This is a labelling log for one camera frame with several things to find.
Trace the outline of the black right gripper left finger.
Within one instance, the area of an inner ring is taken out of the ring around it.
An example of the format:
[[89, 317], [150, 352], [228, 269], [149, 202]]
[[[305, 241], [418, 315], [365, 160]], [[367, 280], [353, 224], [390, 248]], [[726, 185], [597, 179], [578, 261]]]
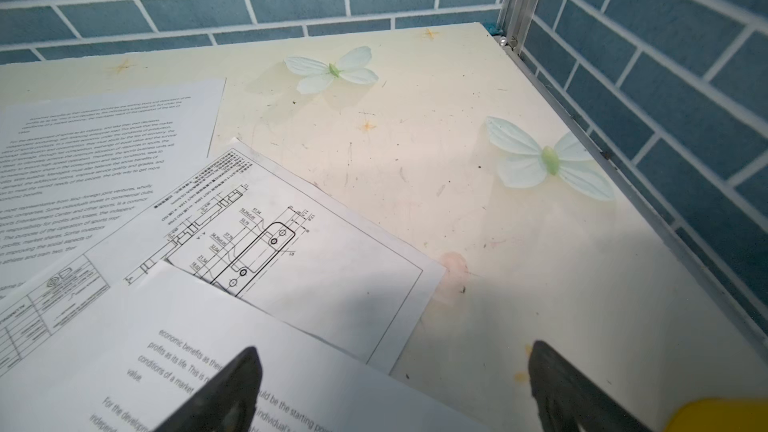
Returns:
[[249, 431], [262, 377], [257, 349], [244, 348], [156, 431]]

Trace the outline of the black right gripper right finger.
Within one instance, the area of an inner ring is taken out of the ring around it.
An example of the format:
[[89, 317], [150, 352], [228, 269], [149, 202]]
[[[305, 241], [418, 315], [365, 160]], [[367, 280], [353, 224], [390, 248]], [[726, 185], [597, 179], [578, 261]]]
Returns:
[[533, 343], [528, 373], [545, 431], [648, 429], [544, 341]]

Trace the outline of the text printed paper sheet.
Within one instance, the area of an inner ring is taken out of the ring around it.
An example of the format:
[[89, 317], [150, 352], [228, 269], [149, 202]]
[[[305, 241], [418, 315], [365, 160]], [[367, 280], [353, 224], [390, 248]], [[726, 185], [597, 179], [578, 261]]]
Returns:
[[475, 431], [478, 424], [168, 265], [1, 378], [5, 431]]

